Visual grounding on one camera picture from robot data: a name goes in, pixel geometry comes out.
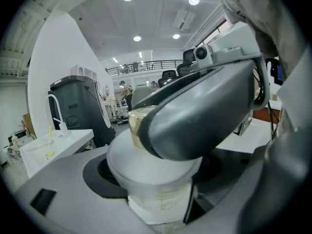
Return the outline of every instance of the ceiling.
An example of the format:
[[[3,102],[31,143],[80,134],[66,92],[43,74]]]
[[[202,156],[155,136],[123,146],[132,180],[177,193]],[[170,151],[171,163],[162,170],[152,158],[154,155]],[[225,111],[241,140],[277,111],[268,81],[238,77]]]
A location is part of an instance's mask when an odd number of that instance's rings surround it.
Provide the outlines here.
[[[220,0],[200,0],[196,6],[189,0],[86,0],[69,14],[98,59],[105,60],[144,50],[181,50],[219,4]],[[195,13],[189,29],[173,27],[178,10]],[[177,33],[181,37],[173,39]],[[142,40],[133,41],[136,35]]]
[[[0,78],[27,79],[29,60],[40,28],[56,7],[68,12],[100,61],[118,57],[121,62],[137,61],[139,51],[181,50],[201,27],[220,0],[26,0],[17,11],[0,41]],[[187,30],[173,27],[178,10],[195,13]],[[181,37],[173,39],[173,34]],[[142,40],[133,41],[141,35]]]
[[[39,30],[63,0],[26,0],[0,41],[0,78],[27,79],[29,60]]]

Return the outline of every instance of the white faucet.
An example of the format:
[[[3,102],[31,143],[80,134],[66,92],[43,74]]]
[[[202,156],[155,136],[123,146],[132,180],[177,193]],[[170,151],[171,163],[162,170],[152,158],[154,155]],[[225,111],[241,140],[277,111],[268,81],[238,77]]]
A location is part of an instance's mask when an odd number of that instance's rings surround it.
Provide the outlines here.
[[[66,123],[63,121],[62,114],[61,114],[60,109],[59,109],[59,101],[58,101],[58,99],[57,99],[54,95],[48,95],[48,96],[45,98],[45,101],[44,101],[44,112],[45,112],[45,117],[48,118],[48,117],[47,117],[47,112],[46,112],[45,104],[46,104],[47,99],[48,99],[49,97],[52,97],[52,98],[55,100],[55,102],[57,103],[58,115],[59,115],[59,117],[60,117],[60,120],[58,120],[58,119],[56,119],[56,118],[53,118],[53,120],[56,120],[56,121],[59,122],[59,128],[60,128],[60,130],[62,131],[62,135],[63,135],[64,138],[66,138],[66,137],[68,137],[69,135],[71,135],[72,132],[69,131],[69,130],[67,129]]]

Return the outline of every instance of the cardboard box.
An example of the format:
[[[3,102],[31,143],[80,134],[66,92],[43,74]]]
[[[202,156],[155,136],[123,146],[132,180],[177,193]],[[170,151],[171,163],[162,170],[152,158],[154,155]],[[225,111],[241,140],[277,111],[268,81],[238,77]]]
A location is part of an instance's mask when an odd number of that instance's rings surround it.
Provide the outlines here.
[[[33,127],[33,124],[32,124],[32,122],[31,122],[31,118],[30,118],[30,114],[29,114],[29,113],[23,115],[23,121],[24,121],[26,127],[28,128],[28,132],[29,132],[30,134],[36,135],[36,134],[35,134],[34,127]]]

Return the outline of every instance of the black base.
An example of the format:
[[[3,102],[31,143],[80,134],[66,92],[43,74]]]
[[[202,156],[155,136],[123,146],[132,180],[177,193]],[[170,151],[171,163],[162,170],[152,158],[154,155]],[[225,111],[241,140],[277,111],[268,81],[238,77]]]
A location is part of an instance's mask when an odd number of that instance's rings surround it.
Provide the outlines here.
[[[121,188],[110,172],[106,154],[91,159],[82,172],[87,186],[104,198],[127,198],[127,191]]]

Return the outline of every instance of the balcony railing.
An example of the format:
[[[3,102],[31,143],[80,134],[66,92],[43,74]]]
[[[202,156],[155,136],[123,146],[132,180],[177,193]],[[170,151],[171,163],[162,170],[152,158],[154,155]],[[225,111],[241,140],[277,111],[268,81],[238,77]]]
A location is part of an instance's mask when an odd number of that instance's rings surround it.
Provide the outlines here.
[[[108,69],[109,76],[119,76],[129,73],[155,70],[155,69],[164,69],[171,68],[175,69],[183,62],[183,60],[156,60],[156,61],[147,61],[145,63],[138,63],[137,68],[132,64],[127,64],[126,66],[116,67]]]

